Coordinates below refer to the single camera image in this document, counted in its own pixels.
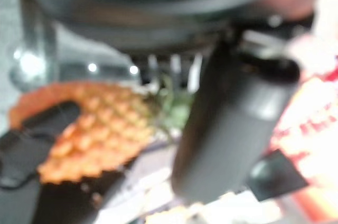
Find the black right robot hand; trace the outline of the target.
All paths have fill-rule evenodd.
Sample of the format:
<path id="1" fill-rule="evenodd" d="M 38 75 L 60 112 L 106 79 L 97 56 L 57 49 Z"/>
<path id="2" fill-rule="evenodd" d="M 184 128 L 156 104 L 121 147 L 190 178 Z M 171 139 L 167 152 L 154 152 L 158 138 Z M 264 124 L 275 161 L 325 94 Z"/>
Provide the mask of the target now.
<path id="1" fill-rule="evenodd" d="M 19 129 L 1 136 L 1 188 L 15 190 L 36 176 L 56 138 L 81 113 L 74 101 L 63 101 L 24 119 Z"/>

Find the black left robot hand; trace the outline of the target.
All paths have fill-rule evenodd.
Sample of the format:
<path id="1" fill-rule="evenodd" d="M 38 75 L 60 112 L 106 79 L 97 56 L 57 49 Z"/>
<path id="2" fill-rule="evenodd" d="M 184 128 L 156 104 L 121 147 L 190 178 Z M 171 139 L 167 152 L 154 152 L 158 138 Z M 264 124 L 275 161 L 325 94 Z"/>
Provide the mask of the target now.
<path id="1" fill-rule="evenodd" d="M 249 30 L 293 26 L 315 0 L 36 0 L 83 37 L 145 60 L 212 48 L 176 154 L 172 186 L 189 201 L 213 201 L 245 184 L 294 92 L 298 64 L 277 47 L 242 50 Z"/>

